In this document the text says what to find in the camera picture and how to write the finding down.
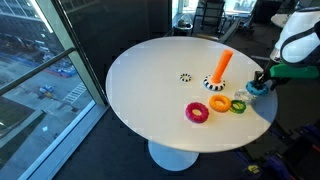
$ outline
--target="white pedestal base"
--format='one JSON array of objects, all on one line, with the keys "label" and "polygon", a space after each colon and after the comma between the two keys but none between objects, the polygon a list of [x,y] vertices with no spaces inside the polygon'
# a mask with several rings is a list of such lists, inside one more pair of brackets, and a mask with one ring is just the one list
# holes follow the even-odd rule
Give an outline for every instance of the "white pedestal base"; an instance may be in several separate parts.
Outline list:
[{"label": "white pedestal base", "polygon": [[148,142],[153,160],[169,171],[182,171],[189,168],[198,158],[199,153],[172,149],[152,141]]}]

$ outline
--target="pink ring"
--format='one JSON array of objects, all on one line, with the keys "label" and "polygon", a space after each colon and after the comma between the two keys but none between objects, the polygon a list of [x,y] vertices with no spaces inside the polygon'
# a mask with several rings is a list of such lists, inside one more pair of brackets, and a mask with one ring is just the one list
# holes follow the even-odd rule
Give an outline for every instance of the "pink ring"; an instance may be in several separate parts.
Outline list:
[{"label": "pink ring", "polygon": [[[192,111],[193,110],[199,110],[201,112],[201,115],[196,115]],[[189,120],[196,122],[196,123],[203,123],[205,122],[209,117],[209,110],[206,108],[205,105],[193,102],[190,103],[186,108],[186,116]]]}]

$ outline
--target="round white table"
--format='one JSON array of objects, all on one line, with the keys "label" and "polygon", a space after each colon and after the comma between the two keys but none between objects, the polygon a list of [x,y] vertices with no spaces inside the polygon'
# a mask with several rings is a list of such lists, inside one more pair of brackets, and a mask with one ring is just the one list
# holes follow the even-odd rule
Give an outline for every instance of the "round white table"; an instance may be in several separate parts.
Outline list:
[{"label": "round white table", "polygon": [[271,22],[280,28],[283,28],[289,20],[291,14],[275,14],[271,17]]},{"label": "round white table", "polygon": [[[206,89],[224,49],[234,52],[220,92]],[[110,67],[106,92],[121,121],[149,140],[149,151],[161,167],[180,171],[190,167],[199,153],[227,151],[261,136],[277,112],[276,91],[258,97],[243,114],[219,113],[209,106],[214,94],[230,99],[262,69],[249,57],[223,44],[192,37],[166,37],[145,41],[121,54]],[[192,76],[182,82],[183,73]],[[202,124],[188,120],[185,109],[200,102],[209,109]]]}]

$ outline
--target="orange ring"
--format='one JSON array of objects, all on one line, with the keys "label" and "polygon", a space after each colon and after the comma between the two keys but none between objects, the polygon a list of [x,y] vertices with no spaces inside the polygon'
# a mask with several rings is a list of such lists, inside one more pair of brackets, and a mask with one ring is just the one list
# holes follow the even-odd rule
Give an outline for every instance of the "orange ring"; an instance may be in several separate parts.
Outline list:
[{"label": "orange ring", "polygon": [[231,100],[224,95],[213,95],[209,101],[210,107],[218,112],[227,112],[231,107]]}]

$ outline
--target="black chair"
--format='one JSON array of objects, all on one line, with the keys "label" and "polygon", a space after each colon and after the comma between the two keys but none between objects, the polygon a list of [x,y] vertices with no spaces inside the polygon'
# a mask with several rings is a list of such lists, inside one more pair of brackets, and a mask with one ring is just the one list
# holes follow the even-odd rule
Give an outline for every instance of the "black chair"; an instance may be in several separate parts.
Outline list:
[{"label": "black chair", "polygon": [[217,41],[219,43],[226,44],[227,41],[229,41],[232,38],[232,36],[234,35],[234,33],[237,31],[237,29],[239,27],[239,24],[240,24],[240,18],[237,18],[232,23],[232,25],[227,30],[227,32],[221,38],[214,37],[214,36],[208,36],[208,35],[205,35],[205,34],[197,34],[195,37],[208,39],[208,40],[212,40],[212,41]]},{"label": "black chair", "polygon": [[201,29],[203,29],[203,26],[212,26],[216,27],[216,33],[223,33],[222,29],[226,21],[224,5],[224,0],[200,0],[193,19],[193,27],[195,27],[196,21],[200,21]]}]

